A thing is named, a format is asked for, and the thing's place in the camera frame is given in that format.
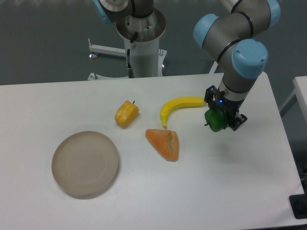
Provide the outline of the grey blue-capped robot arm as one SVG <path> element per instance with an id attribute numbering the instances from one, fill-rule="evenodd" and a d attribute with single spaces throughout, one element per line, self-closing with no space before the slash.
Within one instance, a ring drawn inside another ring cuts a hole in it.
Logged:
<path id="1" fill-rule="evenodd" d="M 96 0 L 102 21 L 115 23 L 125 43 L 129 78 L 156 77 L 159 40 L 166 28 L 164 15 L 151 0 Z M 268 60 L 266 47 L 253 36 L 275 25 L 281 16 L 275 0 L 225 0 L 226 18 L 203 16 L 193 29 L 193 38 L 224 71 L 218 87 L 206 90 L 209 109 L 204 117 L 214 132 L 237 130 L 247 117 L 239 112 Z"/>

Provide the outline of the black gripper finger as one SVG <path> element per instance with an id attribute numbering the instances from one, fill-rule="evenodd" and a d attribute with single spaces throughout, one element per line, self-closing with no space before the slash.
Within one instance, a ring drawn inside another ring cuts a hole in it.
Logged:
<path id="1" fill-rule="evenodd" d="M 215 95 L 217 94 L 217 88 L 212 85 L 211 87 L 207 88 L 204 96 L 204 101 L 207 103 L 209 108 L 215 108 Z"/>
<path id="2" fill-rule="evenodd" d="M 238 130 L 246 121 L 248 118 L 244 114 L 236 113 L 234 119 L 230 122 L 229 127 L 236 131 Z"/>

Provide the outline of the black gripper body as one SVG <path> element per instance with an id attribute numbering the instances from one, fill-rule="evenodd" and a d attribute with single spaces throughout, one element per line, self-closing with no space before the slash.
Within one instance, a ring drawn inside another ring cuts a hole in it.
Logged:
<path id="1" fill-rule="evenodd" d="M 217 93 L 214 95 L 215 105 L 222 111 L 226 112 L 229 123 L 234 123 L 236 114 L 244 100 L 232 101 L 225 98 L 225 92 L 217 89 Z"/>

